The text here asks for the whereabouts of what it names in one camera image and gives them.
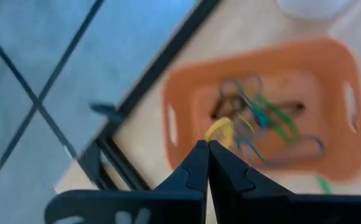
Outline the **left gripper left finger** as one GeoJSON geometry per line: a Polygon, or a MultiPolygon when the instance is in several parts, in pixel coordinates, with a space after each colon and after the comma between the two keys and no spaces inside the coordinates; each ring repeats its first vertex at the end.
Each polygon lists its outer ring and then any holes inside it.
{"type": "Polygon", "coordinates": [[[181,164],[155,190],[206,192],[208,172],[209,146],[205,141],[199,140],[181,164]]]}

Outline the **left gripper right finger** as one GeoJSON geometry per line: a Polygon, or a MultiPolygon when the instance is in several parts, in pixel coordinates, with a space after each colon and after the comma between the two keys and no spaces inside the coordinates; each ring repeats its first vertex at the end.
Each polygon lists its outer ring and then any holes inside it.
{"type": "Polygon", "coordinates": [[[210,189],[219,223],[291,223],[293,193],[210,141],[210,189]]]}

